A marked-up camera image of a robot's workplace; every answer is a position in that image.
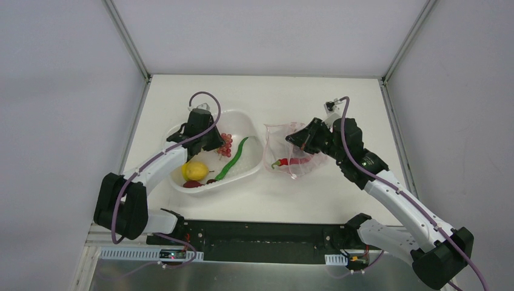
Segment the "clear pink zip bag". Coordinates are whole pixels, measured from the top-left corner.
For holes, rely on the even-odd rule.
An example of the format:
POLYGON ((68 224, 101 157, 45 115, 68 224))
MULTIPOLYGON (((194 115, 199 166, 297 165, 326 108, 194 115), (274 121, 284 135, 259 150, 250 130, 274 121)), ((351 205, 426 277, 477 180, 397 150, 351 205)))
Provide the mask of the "clear pink zip bag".
POLYGON ((303 152, 298 146, 285 140, 286 136, 296 133, 304 127, 305 124, 302 122, 267 124, 265 126, 265 147, 262 162, 266 170, 272 173, 287 174, 293 179, 298 179, 312 173, 328 163, 328 157, 322 153, 309 154, 303 152), (306 164, 275 167, 274 169, 271 168, 271 164, 281 158, 306 157, 312 157, 312 159, 306 164))

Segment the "white plastic basket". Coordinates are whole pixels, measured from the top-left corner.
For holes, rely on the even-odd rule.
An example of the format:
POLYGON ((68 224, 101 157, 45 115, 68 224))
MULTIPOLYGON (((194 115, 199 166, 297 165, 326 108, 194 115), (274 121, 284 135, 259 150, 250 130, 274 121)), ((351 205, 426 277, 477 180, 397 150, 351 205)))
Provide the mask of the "white plastic basket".
POLYGON ((202 151, 192 158, 205 164, 210 173, 201 180, 202 186, 195 188, 185 188, 183 186, 186 180, 183 178, 180 169, 176 169, 167 177, 166 181, 171 189, 190 196, 209 195, 221 192, 241 183, 254 175, 262 167, 262 154, 264 145, 262 139, 258 135, 257 127, 250 115, 242 110, 231 109, 225 110, 221 114, 221 119, 217 124, 220 133, 228 133, 232 135, 231 156, 224 157, 220 153, 202 151), (229 161, 235 157, 239 143, 246 138, 242 153, 235 165, 231 167, 222 180, 207 184, 207 181, 215 178, 217 174, 226 166, 229 161))

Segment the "red chili pepper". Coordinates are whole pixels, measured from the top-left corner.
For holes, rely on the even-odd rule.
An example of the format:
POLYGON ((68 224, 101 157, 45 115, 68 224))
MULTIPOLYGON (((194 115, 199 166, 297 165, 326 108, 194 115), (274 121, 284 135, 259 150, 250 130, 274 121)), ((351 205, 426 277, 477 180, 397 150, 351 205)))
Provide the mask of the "red chili pepper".
POLYGON ((271 168, 282 167, 282 166, 290 166, 290 165, 300 165, 308 163, 312 157, 306 158, 281 158, 271 164, 271 168))

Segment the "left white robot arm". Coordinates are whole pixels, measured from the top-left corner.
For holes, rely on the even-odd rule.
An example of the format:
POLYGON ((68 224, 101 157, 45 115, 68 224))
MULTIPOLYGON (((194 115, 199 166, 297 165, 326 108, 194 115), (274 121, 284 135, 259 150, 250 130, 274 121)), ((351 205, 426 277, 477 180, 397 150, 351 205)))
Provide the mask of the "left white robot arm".
POLYGON ((123 174, 108 173, 102 180, 93 221, 112 235, 134 240, 144 233, 161 233, 170 245, 180 244, 185 229, 170 210, 150 209, 147 197, 174 170, 201 151, 223 145, 216 127, 218 117, 206 109, 192 109, 186 123, 171 134, 163 148, 143 164, 123 174))

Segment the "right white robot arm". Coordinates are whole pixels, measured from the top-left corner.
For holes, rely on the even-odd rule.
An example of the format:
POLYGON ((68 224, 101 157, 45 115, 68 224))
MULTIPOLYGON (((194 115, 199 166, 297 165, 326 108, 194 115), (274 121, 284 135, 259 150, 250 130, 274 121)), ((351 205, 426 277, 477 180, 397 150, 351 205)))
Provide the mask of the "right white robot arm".
POLYGON ((383 249, 411 265, 416 276, 434 290, 468 266, 473 234, 465 227, 454 228, 406 190, 388 165, 365 148, 355 119, 337 119, 328 127, 314 118, 285 140, 305 153, 333 158, 350 182, 379 201, 406 229, 401 233, 360 214, 344 232, 349 247, 368 244, 383 249))

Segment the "red grape bunch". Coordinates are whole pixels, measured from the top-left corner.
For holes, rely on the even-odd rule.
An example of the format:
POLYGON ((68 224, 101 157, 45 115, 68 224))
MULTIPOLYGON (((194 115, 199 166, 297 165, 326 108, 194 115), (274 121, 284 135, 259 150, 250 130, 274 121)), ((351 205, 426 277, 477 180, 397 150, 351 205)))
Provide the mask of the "red grape bunch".
POLYGON ((233 144, 233 138, 232 135, 229 133, 221 133, 221 138, 224 141, 224 144, 220 146, 216 152, 224 157, 230 158, 232 155, 232 144, 233 144))

